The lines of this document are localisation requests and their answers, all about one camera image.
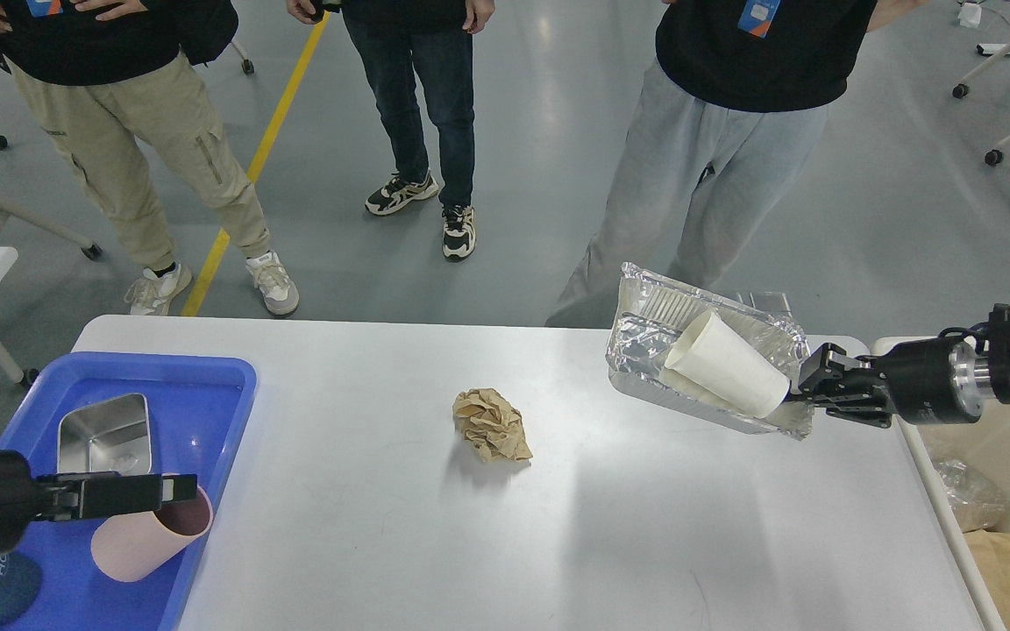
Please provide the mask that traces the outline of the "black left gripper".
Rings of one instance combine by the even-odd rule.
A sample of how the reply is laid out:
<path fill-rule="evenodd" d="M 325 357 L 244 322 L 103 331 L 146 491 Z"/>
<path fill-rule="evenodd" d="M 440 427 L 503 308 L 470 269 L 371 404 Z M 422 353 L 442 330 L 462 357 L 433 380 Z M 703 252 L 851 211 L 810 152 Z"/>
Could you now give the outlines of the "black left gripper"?
<path fill-rule="evenodd" d="M 199 499 L 195 474 L 121 476 L 113 471 L 33 477 L 19 451 L 0 450 L 0 556 L 32 521 L 76 521 L 149 512 Z"/>

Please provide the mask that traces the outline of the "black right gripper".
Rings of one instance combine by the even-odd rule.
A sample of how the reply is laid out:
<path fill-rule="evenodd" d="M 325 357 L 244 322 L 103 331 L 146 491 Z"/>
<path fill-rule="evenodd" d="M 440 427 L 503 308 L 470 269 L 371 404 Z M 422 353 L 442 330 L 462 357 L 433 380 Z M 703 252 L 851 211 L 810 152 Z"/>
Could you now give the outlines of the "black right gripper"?
<path fill-rule="evenodd" d="M 788 402 L 886 429 L 895 413 L 911 424 L 975 423 L 991 398 L 985 357 L 962 338 L 930 338 L 856 357 L 837 344 L 822 344 L 803 360 L 799 392 L 790 393 Z"/>

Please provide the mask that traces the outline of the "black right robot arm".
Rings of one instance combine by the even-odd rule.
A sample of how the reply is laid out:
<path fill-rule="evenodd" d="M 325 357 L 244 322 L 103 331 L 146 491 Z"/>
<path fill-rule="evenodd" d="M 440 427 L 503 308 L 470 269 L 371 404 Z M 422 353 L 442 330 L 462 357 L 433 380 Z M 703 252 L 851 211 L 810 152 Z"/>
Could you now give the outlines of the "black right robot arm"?
<path fill-rule="evenodd" d="M 786 399 L 878 428 L 895 415 L 914 426 L 978 422 L 986 401 L 1010 405 L 1010 305 L 994 304 L 984 323 L 902 341 L 885 354 L 851 357 L 822 344 Z"/>

